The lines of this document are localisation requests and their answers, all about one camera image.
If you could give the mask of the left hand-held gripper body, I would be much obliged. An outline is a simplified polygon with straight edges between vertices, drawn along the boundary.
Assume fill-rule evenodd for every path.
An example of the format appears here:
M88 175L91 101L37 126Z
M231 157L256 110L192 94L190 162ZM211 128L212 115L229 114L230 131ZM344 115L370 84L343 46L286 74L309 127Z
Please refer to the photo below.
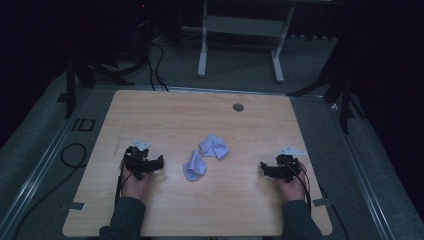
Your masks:
M149 147L150 143L134 140L133 146L129 146L124 153L123 164L137 180L157 169L157 164L147 159Z

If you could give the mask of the black metal stand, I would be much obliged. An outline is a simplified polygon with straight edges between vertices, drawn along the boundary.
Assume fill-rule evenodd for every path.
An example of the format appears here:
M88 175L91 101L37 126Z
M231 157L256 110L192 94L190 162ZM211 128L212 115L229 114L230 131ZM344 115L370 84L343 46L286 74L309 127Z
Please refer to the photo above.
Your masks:
M92 88L95 73L119 85L143 68L149 45L149 19L142 0L69 0L62 27L66 53L66 115L76 106L75 82Z
M360 56L358 43L347 35L340 37L329 58L324 64L318 79L306 87L287 93L287 96L301 97L326 84L329 85L323 99L326 103L335 104L341 98L339 124L345 134L348 130L349 106L357 64Z

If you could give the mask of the person's right hand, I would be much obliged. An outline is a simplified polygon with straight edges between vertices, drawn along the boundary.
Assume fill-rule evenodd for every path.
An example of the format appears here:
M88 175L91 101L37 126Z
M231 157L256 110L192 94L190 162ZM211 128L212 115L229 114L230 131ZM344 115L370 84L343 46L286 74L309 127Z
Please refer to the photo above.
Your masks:
M275 183L277 184L277 186L279 187L281 191L284 203L287 203L289 201L296 201L296 200L304 201L306 198L306 190L305 190L306 168L303 163L299 163L299 165L301 170L294 180L292 180L289 183L281 179L277 179L275 181Z

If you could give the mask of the person's left hand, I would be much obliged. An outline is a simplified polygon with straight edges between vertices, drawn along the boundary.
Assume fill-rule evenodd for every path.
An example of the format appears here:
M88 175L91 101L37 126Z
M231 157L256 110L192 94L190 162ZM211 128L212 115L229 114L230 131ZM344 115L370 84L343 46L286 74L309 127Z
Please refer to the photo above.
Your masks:
M141 201L152 176L153 172L150 172L141 180L138 180L127 168L124 168L122 172L123 183L121 185L121 196Z

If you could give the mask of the light purple sock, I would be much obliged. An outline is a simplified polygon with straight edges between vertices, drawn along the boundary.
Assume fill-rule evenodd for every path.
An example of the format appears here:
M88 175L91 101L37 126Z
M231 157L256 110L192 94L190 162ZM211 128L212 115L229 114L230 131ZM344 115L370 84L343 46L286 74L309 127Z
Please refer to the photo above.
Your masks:
M218 160L224 159L229 153L229 147L224 139L215 134L209 134L198 146L203 156L215 156Z
M207 165L202 155L194 150L188 162L182 164L183 174L188 181L197 181L207 171Z

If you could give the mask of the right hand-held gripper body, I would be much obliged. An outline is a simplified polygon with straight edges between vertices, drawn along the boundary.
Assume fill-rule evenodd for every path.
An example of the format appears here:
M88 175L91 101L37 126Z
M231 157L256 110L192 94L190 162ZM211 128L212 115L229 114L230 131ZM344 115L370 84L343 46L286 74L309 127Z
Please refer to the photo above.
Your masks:
M277 150L276 153L278 154L276 161L278 166L282 168L283 179L289 183L296 178L302 170L298 156L305 155L306 152L304 150L288 146Z

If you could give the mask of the white metal desk frame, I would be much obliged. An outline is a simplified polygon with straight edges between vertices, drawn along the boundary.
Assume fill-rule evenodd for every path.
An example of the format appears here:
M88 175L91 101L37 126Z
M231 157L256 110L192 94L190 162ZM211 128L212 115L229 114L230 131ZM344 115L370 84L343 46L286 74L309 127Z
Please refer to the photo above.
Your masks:
M287 33L291 24L295 8L288 8L284 20L263 20L210 15L208 12L208 3L208 0L203 0L201 34L202 41L197 76L204 77L206 75L208 57L207 37L209 32L236 35L252 35L276 37L278 39L278 44L276 48L273 49L270 54L275 80L277 83L282 83L284 81L284 75L280 62L280 55L285 39L287 37Z

